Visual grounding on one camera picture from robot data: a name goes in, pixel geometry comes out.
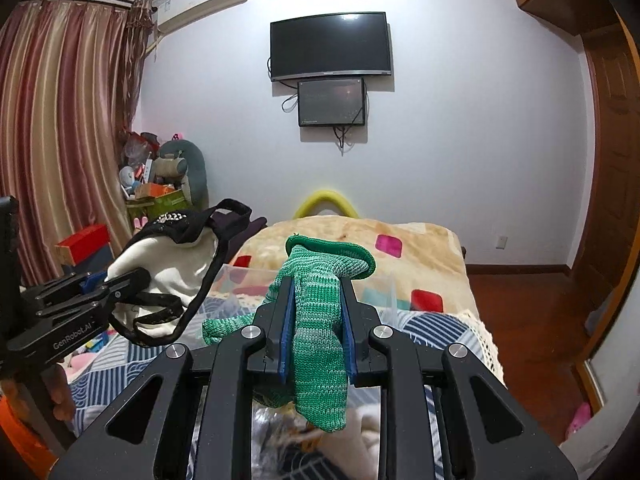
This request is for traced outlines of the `white wardrobe sliding door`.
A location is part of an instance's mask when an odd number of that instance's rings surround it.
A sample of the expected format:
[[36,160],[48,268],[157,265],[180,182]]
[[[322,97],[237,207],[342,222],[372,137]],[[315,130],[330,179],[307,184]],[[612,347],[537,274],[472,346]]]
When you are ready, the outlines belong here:
[[560,445],[581,479],[601,469],[639,405],[639,283],[591,360],[605,404]]

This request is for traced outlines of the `green cardboard box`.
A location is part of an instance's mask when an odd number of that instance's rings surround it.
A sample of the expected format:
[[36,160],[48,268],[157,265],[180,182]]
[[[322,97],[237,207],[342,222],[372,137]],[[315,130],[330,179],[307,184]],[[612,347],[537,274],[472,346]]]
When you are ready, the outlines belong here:
[[191,208],[192,205],[186,200],[181,190],[157,197],[138,198],[126,203],[127,214],[135,229],[143,226],[144,219],[151,222],[162,214]]

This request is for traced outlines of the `beige fleece blanket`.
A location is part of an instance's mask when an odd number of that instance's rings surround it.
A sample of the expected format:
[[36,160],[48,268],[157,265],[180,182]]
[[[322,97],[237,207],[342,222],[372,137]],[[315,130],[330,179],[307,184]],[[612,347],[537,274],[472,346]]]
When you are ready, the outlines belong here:
[[448,314],[480,315],[457,235],[433,223],[390,224],[342,216],[281,221],[247,240],[232,263],[277,271],[286,259],[285,242],[293,234],[366,248],[376,262],[374,275],[393,280],[403,307],[422,307],[426,295],[432,294],[442,298]]

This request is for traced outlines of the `grey green plush toy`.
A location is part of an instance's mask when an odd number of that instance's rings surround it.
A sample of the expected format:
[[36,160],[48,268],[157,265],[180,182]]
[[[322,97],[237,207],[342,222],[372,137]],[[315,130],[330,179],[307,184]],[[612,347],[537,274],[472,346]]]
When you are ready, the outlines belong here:
[[202,208],[208,201],[206,165],[201,150],[188,140],[171,140],[160,146],[151,169],[154,183],[171,184],[186,201]]

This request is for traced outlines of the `red box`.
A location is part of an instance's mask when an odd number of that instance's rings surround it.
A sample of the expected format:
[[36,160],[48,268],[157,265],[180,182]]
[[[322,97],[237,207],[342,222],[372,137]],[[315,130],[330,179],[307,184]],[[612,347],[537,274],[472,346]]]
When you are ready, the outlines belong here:
[[61,240],[54,246],[54,254],[62,266],[77,266],[103,246],[110,244],[105,224],[93,224]]

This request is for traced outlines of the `black and white cloth bag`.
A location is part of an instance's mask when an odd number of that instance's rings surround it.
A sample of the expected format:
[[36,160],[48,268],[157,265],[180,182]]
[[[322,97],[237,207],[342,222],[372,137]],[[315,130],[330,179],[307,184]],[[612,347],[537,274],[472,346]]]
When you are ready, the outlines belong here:
[[213,212],[231,210],[250,218],[249,206],[225,198],[202,211],[176,210],[147,223],[106,270],[106,280],[137,268],[151,275],[134,299],[116,302],[110,324],[120,336],[141,347],[172,344],[198,313],[214,278],[224,265]]

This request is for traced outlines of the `blue patterned tablecloth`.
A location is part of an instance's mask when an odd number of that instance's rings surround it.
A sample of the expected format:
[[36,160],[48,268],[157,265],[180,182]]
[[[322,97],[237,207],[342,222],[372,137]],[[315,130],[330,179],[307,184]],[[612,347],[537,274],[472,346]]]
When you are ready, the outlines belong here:
[[[417,344],[437,350],[445,349],[453,342],[461,342],[498,379],[503,378],[498,348],[492,340],[491,333],[477,316],[468,311],[460,314],[404,311],[398,314],[395,323],[385,324],[407,333]],[[160,348],[145,349],[130,344],[122,336],[115,337],[107,344],[70,385],[76,403],[73,421],[76,434],[82,434],[107,405],[160,355],[160,352]],[[347,409],[358,408],[364,404],[381,405],[378,387],[348,389]],[[304,448],[293,448],[286,452],[281,479],[349,479],[341,469],[319,452],[318,444],[321,437],[313,448],[307,444]]]

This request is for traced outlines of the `white wall socket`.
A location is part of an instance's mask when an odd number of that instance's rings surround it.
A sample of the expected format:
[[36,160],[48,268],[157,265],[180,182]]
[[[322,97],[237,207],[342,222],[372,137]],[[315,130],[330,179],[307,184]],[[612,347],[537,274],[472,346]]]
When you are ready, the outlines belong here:
[[506,243],[508,242],[508,238],[506,236],[498,236],[497,237],[497,241],[496,241],[496,248],[497,249],[504,249],[506,248]]

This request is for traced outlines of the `small black wall monitor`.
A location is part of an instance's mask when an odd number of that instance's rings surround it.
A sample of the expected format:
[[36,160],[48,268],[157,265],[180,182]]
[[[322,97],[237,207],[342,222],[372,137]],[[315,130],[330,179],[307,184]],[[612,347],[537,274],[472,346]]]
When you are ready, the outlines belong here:
[[297,84],[299,127],[364,126],[367,91],[362,78],[319,78]]

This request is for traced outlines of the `silver glitter plastic bag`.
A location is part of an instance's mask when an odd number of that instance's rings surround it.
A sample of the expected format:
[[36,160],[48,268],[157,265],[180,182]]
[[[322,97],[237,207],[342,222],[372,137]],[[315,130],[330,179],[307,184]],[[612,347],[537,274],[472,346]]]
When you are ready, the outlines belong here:
[[292,402],[270,408],[254,401],[250,426],[250,472],[253,479],[281,479],[286,452],[313,448],[322,431],[296,411]]

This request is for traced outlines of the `black wall television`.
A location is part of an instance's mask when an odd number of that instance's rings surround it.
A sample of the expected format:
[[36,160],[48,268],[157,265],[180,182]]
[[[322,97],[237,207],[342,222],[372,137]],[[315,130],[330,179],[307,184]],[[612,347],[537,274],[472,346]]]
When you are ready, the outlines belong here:
[[390,31],[384,12],[311,15],[270,24],[273,80],[391,73]]

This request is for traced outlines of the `yellow foam headrest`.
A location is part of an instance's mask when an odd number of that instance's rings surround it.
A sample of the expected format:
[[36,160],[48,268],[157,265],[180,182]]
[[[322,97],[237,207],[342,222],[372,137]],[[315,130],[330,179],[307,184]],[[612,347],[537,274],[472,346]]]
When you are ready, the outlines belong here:
[[324,188],[307,196],[294,212],[293,218],[310,217],[325,209],[331,209],[339,216],[347,218],[357,219],[359,217],[355,207],[341,193]]

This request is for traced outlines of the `striped red gold curtain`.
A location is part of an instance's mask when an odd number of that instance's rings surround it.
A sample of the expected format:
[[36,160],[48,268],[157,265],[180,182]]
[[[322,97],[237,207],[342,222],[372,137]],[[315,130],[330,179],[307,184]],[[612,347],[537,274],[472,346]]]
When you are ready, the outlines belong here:
[[146,0],[22,1],[2,26],[1,193],[20,203],[25,285],[60,275],[55,245],[86,226],[129,240],[119,164],[153,27]]

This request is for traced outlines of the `dark purple clothing pile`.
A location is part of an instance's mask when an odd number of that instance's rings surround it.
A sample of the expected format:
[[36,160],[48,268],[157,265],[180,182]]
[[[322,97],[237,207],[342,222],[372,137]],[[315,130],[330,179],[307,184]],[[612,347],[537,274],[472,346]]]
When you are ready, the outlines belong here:
[[265,217],[250,219],[231,210],[216,210],[212,218],[215,223],[214,232],[221,236],[222,247],[226,250],[224,263],[230,263],[242,246],[267,226]]

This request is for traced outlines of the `green knitted glove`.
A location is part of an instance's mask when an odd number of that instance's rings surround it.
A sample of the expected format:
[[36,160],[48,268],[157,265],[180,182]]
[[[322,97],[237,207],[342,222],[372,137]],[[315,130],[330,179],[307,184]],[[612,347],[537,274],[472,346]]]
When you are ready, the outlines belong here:
[[[295,272],[329,271],[330,277],[362,280],[375,271],[375,260],[366,248],[346,242],[330,242],[294,234],[285,243],[288,258],[281,277],[271,284],[266,303],[276,301],[282,281]],[[347,375],[342,344],[337,337],[342,328],[329,309],[329,300],[310,307],[295,305],[292,338],[293,377],[284,385],[257,386],[254,399],[270,408],[292,402],[308,422],[325,432],[346,426]]]

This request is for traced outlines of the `pink plush slipper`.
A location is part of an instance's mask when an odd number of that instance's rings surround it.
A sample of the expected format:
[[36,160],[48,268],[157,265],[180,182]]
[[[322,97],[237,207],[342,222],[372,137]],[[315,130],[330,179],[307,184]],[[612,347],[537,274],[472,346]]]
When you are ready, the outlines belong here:
[[578,406],[570,424],[566,428],[565,439],[568,440],[573,434],[577,434],[578,431],[590,421],[591,417],[592,413],[590,404],[588,402],[582,402],[582,404]]

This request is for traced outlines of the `white sock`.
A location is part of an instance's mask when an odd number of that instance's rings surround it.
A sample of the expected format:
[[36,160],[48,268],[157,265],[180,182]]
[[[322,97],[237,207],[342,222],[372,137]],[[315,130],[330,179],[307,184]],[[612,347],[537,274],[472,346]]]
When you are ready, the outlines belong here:
[[381,405],[364,404],[346,411],[343,430],[322,434],[319,452],[349,479],[378,478]]

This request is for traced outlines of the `clear plastic storage box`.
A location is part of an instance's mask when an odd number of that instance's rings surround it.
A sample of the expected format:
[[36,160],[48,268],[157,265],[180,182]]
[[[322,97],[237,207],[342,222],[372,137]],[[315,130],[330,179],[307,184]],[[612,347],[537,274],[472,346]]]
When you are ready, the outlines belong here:
[[[206,318],[233,318],[254,312],[266,303],[271,284],[281,277],[279,271],[244,269],[225,264],[214,279],[201,310]],[[330,277],[329,271],[309,272],[292,277],[295,304],[310,307],[320,300],[329,300],[329,309],[341,317],[341,301],[344,299],[341,280]],[[395,323],[400,312],[408,311],[408,300],[401,300],[394,281],[386,275],[369,276],[363,280],[348,280],[352,296],[362,304],[381,311],[385,323]]]

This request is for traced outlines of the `brown wooden door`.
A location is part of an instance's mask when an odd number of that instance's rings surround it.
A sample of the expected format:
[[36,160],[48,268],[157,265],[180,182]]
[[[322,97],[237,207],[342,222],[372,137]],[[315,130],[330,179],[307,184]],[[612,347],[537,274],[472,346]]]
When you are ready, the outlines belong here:
[[580,352],[591,358],[622,310],[639,259],[639,59],[623,21],[588,32],[594,159],[584,234],[573,278],[608,307]]

